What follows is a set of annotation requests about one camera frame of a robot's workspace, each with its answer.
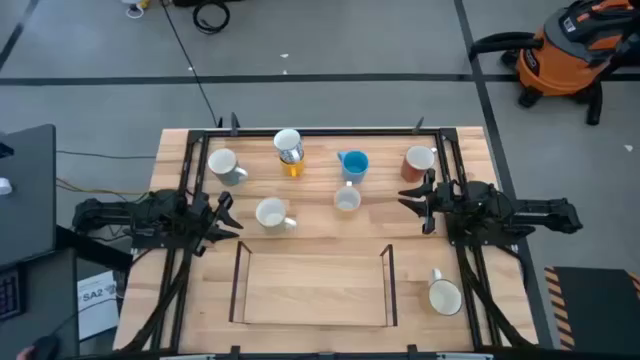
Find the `cream mug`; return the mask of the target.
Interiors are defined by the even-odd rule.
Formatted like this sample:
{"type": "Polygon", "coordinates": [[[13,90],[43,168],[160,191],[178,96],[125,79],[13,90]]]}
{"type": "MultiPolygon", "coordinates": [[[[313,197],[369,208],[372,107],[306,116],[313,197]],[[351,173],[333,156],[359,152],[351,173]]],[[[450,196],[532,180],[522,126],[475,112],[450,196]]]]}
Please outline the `cream mug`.
{"type": "Polygon", "coordinates": [[[428,298],[432,308],[440,315],[455,315],[462,307],[460,290],[453,282],[445,279],[438,268],[432,269],[432,282],[429,285],[428,298]]]}

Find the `grey lower desk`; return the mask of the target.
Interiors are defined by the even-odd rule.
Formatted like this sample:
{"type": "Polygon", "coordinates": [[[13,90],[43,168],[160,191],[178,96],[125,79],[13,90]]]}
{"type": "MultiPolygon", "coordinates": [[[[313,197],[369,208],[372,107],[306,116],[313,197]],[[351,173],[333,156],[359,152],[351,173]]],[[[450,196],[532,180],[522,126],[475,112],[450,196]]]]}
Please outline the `grey lower desk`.
{"type": "Polygon", "coordinates": [[[16,354],[42,336],[54,332],[59,340],[57,359],[76,356],[79,330],[70,320],[78,309],[76,254],[59,251],[26,264],[26,312],[0,320],[0,360],[16,354]]]}

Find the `yellow patterned mug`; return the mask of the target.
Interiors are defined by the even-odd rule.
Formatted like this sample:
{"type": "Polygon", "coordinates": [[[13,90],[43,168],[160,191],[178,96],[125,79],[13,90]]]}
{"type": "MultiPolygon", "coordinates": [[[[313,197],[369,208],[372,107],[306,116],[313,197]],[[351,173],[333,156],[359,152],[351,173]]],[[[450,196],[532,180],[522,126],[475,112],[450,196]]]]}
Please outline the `yellow patterned mug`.
{"type": "Polygon", "coordinates": [[[354,211],[361,205],[360,192],[351,181],[339,188],[334,196],[334,206],[340,211],[354,211]]]}

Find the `white round floor item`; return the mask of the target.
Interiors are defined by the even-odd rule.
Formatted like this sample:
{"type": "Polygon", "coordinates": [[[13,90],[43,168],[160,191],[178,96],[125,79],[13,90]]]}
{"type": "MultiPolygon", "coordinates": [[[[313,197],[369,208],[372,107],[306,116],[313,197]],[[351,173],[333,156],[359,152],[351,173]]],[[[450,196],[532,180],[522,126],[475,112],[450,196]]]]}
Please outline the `white round floor item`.
{"type": "Polygon", "coordinates": [[[125,15],[131,19],[139,19],[144,14],[151,0],[120,0],[127,6],[125,15]]]}

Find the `red mug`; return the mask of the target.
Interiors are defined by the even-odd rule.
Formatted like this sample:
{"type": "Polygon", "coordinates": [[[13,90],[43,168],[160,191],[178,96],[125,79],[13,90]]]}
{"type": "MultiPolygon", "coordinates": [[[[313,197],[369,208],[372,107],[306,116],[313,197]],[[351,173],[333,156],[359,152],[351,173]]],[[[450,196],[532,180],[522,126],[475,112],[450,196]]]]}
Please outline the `red mug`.
{"type": "Polygon", "coordinates": [[[400,174],[409,183],[421,181],[435,163],[435,153],[426,146],[411,146],[403,157],[400,174]]]}

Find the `black computer mouse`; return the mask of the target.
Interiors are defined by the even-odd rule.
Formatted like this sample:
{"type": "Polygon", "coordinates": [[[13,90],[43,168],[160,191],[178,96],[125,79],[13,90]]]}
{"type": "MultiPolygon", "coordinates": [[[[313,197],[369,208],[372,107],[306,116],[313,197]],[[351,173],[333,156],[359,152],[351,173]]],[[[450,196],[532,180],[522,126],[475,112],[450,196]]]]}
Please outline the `black computer mouse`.
{"type": "Polygon", "coordinates": [[[56,360],[59,354],[60,340],[54,335],[46,335],[38,338],[31,345],[32,350],[27,355],[27,360],[56,360]]]}

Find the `wooden shelf riser black legs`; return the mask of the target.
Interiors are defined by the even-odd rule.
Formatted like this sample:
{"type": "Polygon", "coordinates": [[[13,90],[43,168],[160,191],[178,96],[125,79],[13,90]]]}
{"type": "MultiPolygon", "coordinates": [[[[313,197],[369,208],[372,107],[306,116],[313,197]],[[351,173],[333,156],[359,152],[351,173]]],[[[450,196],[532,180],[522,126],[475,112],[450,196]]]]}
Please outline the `wooden shelf riser black legs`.
{"type": "Polygon", "coordinates": [[[377,256],[236,248],[228,321],[246,325],[398,325],[394,248],[377,256]]]}

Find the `white printed paper sheet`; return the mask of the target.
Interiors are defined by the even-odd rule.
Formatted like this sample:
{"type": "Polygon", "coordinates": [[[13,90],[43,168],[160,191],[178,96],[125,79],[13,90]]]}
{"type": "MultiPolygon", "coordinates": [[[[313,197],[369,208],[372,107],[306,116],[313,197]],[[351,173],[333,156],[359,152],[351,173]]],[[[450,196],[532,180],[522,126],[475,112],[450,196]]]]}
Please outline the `white printed paper sheet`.
{"type": "Polygon", "coordinates": [[[77,298],[80,341],[118,325],[117,283],[112,271],[78,281],[77,298]]]}

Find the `light green mug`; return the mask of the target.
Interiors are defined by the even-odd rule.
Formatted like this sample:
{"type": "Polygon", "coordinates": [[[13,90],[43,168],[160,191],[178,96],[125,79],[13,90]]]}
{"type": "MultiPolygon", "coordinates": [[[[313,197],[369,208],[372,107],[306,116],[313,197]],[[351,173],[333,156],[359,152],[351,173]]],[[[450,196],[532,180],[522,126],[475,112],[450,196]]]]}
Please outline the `light green mug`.
{"type": "Polygon", "coordinates": [[[270,234],[278,234],[297,228],[297,222],[287,216],[285,203],[275,197],[265,198],[256,207],[255,217],[260,226],[270,234]]]}

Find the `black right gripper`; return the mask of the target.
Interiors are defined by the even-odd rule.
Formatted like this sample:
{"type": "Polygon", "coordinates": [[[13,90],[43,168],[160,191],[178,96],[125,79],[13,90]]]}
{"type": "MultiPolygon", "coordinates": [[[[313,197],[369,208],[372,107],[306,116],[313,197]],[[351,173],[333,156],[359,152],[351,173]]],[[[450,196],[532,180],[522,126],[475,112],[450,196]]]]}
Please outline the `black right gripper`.
{"type": "Polygon", "coordinates": [[[449,215],[453,222],[454,233],[464,233],[465,220],[463,218],[464,196],[457,195],[455,188],[460,186],[457,180],[444,181],[435,183],[435,170],[430,168],[426,171],[426,182],[417,188],[399,191],[398,194],[409,198],[426,197],[424,201],[413,201],[410,199],[399,199],[398,202],[409,208],[418,217],[424,217],[425,221],[422,225],[422,233],[425,235],[435,231],[435,218],[433,213],[443,213],[449,215]]]}

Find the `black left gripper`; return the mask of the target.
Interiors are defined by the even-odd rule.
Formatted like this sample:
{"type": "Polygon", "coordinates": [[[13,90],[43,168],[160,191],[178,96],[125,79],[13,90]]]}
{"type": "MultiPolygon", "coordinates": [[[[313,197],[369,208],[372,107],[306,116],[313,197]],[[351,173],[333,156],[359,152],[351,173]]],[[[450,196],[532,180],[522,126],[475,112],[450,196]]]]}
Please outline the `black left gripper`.
{"type": "Polygon", "coordinates": [[[236,229],[243,229],[243,226],[229,214],[233,199],[228,191],[223,191],[220,194],[217,203],[217,207],[213,209],[209,203],[209,195],[207,193],[197,192],[194,194],[191,213],[195,215],[193,232],[196,240],[193,245],[193,253],[197,257],[201,257],[205,252],[203,240],[215,243],[239,237],[235,232],[221,229],[218,226],[218,222],[236,229]]]}

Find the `black keyboard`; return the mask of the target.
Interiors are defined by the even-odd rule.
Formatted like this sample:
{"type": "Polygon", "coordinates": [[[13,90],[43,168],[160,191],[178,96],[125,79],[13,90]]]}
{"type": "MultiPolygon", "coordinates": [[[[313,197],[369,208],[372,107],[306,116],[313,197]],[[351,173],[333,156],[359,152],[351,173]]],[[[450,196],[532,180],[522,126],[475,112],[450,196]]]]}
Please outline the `black keyboard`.
{"type": "Polygon", "coordinates": [[[24,313],[22,274],[14,267],[0,271],[0,322],[24,313]]]}

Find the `blue crackle patterned mug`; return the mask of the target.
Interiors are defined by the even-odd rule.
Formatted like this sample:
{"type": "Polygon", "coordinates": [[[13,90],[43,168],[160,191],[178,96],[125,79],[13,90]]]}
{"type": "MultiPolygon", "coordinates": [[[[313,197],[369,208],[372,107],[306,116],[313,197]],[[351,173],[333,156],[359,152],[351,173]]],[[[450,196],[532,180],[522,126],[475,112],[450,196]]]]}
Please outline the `blue crackle patterned mug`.
{"type": "Polygon", "coordinates": [[[280,159],[287,164],[296,164],[303,160],[304,149],[300,133],[291,128],[280,130],[273,139],[280,159]]]}

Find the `teal grey mug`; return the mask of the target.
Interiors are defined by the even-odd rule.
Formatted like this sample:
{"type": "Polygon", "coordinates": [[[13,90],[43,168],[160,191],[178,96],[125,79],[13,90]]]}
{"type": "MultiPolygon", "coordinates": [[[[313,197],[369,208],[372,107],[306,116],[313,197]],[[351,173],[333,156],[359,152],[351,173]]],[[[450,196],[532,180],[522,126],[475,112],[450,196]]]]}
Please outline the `teal grey mug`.
{"type": "Polygon", "coordinates": [[[235,186],[248,179],[248,172],[239,166],[236,154],[227,148],[215,150],[207,161],[209,169],[226,186],[235,186]]]}

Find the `orange shop vacuum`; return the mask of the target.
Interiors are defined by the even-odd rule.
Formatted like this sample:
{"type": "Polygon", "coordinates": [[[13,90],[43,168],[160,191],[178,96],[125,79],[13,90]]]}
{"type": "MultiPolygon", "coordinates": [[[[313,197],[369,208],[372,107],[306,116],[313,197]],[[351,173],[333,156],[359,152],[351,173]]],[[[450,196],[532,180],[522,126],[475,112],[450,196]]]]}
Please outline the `orange shop vacuum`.
{"type": "Polygon", "coordinates": [[[502,61],[513,67],[529,108],[543,97],[568,97],[588,106],[586,123],[600,123],[602,82],[640,45],[640,0],[575,0],[525,33],[502,61]]]}

